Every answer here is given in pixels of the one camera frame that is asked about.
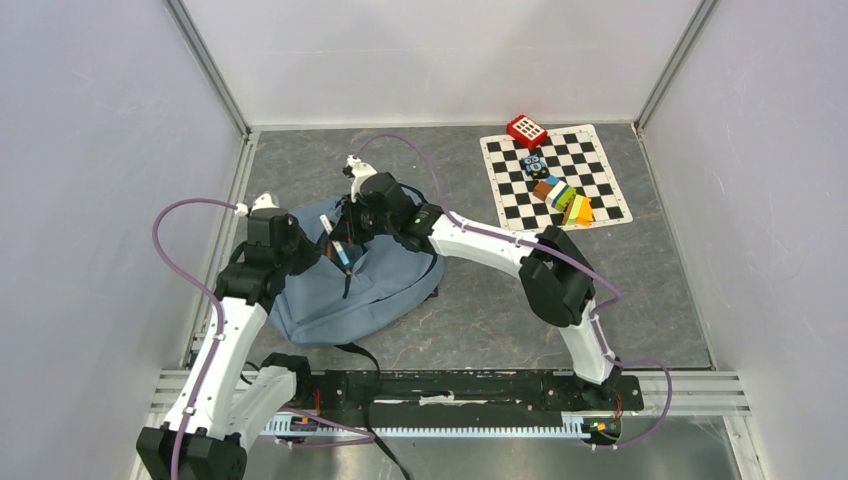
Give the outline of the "white blue pen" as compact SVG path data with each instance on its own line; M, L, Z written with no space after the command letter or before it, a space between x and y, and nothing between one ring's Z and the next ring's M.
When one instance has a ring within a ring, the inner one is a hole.
M332 232L334 229L334 225L328 218L326 214L322 214L319 217L321 225L323 226L325 233L327 234L327 242L325 246L325 255L328 259L334 261L339 268L346 272L350 272L351 269L351 260L347 255L342 243L338 240L334 240L332 238Z

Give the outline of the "blue student backpack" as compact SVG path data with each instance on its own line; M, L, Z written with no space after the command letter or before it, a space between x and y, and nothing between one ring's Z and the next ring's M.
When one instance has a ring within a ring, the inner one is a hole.
M297 207L291 214L308 240L321 251L317 263L289 276L276 296L268 322L290 343L300 347L335 347L369 358L375 366L369 400L381 380L379 361L356 344L411 312L431 295L446 269L445 259L405 249L389 235L362 246L346 246L343 264L323 219L341 219L341 200L328 198Z

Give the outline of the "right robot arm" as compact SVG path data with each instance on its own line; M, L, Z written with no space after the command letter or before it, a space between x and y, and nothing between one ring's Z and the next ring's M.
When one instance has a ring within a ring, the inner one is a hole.
M405 249L469 260L518 279L532 312L554 326L573 362L580 400L602 408L618 393L621 368L599 322L595 286L601 280L558 227L512 232L415 202L388 172L346 166L351 189L331 239L363 245L390 236Z

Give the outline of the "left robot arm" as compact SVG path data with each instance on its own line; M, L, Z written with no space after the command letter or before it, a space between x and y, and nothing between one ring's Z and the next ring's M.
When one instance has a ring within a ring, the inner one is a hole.
M308 360L271 354L241 395L247 353L285 280L319 260L299 221L281 208L248 213L248 235L205 289L213 316L177 400L158 427L141 430L136 449L153 479L241 479L252 444L287 404L314 394Z

